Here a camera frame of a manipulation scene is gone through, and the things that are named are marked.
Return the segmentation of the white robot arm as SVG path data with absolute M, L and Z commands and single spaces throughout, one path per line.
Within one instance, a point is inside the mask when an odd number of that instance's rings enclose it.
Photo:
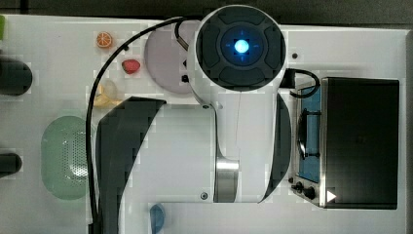
M 190 104 L 130 97 L 99 122 L 90 234 L 157 234 L 167 203 L 260 203 L 284 178 L 291 121 L 278 24 L 232 5 L 204 17 L 186 55 Z

